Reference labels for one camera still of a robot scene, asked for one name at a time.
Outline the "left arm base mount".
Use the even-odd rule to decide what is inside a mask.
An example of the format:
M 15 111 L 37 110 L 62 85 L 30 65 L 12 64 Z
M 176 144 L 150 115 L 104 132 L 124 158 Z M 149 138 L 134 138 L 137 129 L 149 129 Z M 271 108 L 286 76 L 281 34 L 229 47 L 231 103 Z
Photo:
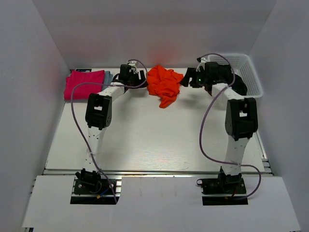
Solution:
M 115 205 L 120 191 L 120 180 L 107 180 L 96 171 L 82 169 L 75 173 L 70 204 Z

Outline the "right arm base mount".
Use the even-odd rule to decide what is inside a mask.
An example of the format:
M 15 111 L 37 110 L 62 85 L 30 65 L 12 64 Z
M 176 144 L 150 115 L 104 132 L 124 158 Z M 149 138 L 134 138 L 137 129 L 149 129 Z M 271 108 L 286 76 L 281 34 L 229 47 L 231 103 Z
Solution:
M 202 189 L 202 204 L 204 206 L 248 204 L 242 174 L 226 175 L 220 171 L 216 178 L 198 179 L 196 184 Z

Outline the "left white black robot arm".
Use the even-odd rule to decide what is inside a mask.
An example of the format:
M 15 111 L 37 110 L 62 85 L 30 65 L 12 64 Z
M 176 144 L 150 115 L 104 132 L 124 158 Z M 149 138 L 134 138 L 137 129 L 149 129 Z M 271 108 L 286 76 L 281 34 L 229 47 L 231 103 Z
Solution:
M 129 89 L 143 88 L 147 86 L 147 69 L 138 71 L 136 59 L 129 60 L 120 66 L 120 71 L 115 75 L 110 84 L 99 93 L 91 93 L 88 97 L 85 121 L 88 128 L 88 136 L 85 137 L 89 158 L 86 163 L 101 172 L 96 163 L 96 156 L 101 153 L 103 137 L 106 129 L 112 122 L 112 104 Z

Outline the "orange t shirt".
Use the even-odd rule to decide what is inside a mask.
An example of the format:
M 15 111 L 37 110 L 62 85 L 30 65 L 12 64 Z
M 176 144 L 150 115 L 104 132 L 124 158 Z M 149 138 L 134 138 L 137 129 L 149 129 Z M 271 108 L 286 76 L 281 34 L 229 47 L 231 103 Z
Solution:
M 176 101 L 180 93 L 180 81 L 184 75 L 161 65 L 151 68 L 147 74 L 148 92 L 161 99 L 160 108 L 167 108 Z

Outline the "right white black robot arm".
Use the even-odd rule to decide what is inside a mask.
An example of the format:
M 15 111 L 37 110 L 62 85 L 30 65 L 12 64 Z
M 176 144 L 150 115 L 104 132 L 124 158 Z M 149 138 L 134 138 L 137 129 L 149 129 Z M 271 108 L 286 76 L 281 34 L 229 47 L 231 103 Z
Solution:
M 204 88 L 213 103 L 225 107 L 225 131 L 228 144 L 225 159 L 219 161 L 226 175 L 218 180 L 218 188 L 225 193 L 235 188 L 235 176 L 240 176 L 246 146 L 258 129 L 257 105 L 246 97 L 245 84 L 232 66 L 201 61 L 196 68 L 188 68 L 180 84 L 184 87 Z

